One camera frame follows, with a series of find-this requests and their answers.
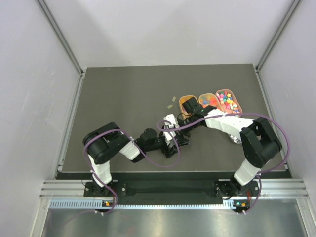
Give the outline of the orange tray yellow gummies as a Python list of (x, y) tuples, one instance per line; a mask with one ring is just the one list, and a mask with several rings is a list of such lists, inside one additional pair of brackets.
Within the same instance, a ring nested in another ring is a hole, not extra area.
[(185, 115), (188, 115), (188, 113), (182, 104), (186, 102), (187, 100), (189, 100), (190, 98), (195, 98), (195, 100), (198, 101), (198, 99), (194, 95), (185, 95), (179, 99), (180, 111), (184, 113)]

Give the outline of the silver metal scoop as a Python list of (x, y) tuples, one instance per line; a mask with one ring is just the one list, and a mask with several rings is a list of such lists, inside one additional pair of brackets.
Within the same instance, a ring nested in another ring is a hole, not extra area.
[(236, 137), (236, 136), (229, 135), (229, 137), (230, 137), (231, 141), (232, 141), (233, 143), (235, 143), (235, 144), (241, 144), (241, 143), (242, 143), (242, 141), (241, 141), (238, 137)]

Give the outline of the pink tray colourful candies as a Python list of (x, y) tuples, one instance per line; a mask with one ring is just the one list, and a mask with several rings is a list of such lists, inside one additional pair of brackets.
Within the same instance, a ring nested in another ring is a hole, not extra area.
[(219, 109), (228, 114), (241, 114), (242, 108), (233, 92), (229, 89), (221, 89), (215, 93), (219, 101)]

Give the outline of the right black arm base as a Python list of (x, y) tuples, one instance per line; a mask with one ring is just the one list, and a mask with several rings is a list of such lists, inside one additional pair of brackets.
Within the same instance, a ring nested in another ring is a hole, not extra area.
[(214, 182), (217, 196), (228, 199), (237, 197), (256, 196), (259, 193), (260, 185), (258, 181), (252, 180), (242, 186), (235, 179)]

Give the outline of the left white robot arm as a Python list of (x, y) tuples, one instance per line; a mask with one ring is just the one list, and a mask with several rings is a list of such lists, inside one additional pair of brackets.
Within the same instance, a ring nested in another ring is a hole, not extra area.
[(134, 140), (124, 134), (116, 123), (111, 122), (87, 134), (83, 145), (92, 166), (92, 177), (95, 190), (102, 196), (112, 190), (110, 160), (118, 153), (133, 163), (145, 158), (148, 152), (161, 150), (166, 158), (178, 152), (178, 147), (185, 145), (187, 140), (178, 132), (161, 132), (147, 128)]

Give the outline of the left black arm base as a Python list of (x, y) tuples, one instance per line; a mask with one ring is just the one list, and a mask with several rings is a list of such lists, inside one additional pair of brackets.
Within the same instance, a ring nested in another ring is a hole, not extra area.
[(100, 187), (94, 180), (88, 180), (84, 182), (81, 180), (84, 186), (83, 196), (88, 198), (103, 198), (103, 197), (115, 197), (112, 191), (106, 187)]

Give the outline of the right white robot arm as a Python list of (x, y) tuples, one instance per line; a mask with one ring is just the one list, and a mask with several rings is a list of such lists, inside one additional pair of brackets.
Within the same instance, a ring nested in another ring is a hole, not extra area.
[(194, 97), (182, 103), (182, 107), (188, 117), (180, 122), (181, 127), (205, 119), (181, 130), (184, 134), (196, 127), (205, 126), (231, 135), (241, 142), (245, 160), (234, 173), (230, 183), (231, 191), (235, 195), (243, 195), (249, 188), (248, 183), (282, 150), (282, 144), (266, 118), (253, 120), (228, 116), (214, 106), (203, 107)]

